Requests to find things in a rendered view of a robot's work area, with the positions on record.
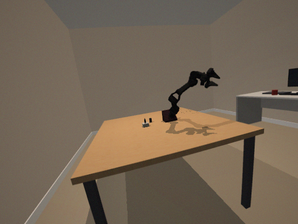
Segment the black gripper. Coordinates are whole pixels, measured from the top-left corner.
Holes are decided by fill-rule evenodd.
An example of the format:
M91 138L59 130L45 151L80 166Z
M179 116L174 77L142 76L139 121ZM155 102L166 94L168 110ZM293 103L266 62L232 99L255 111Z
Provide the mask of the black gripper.
M205 79L205 88L208 88L209 86L218 86L217 84L215 84L213 81L210 81L210 78L216 78L216 79L220 79L220 77L214 72L213 68L209 68L209 70L207 71L207 73L201 73L199 76L199 79L201 76L206 76L207 78Z

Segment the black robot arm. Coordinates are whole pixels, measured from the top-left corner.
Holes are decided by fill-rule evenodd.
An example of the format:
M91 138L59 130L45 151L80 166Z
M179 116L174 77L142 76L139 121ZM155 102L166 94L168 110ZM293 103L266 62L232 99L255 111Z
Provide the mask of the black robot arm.
M169 117L170 118L173 118L173 117L175 117L175 115L179 112L179 107L177 106L177 103L179 102L179 100L180 100L180 96L181 96L181 94L184 92L184 91L186 91L188 88L190 88L190 87L193 87L194 85L196 85L197 84L197 82L198 82L198 80L197 79L199 79L199 76L200 76L200 74L201 74L201 72L198 72L198 71L192 71L191 73L190 73L190 76L189 76L189 81L185 84L185 85L183 85L181 88L179 88L179 89L177 89L174 93L172 93L170 96L169 96L169 98L168 98L168 100L171 102L171 105L172 105L172 107L170 108L170 113L168 114L169 115ZM200 77L200 85L204 85L204 83L205 83L205 79L206 79L207 77L206 76L201 76ZM178 99L177 98L175 98L173 95L174 94L178 94L179 96L178 96Z

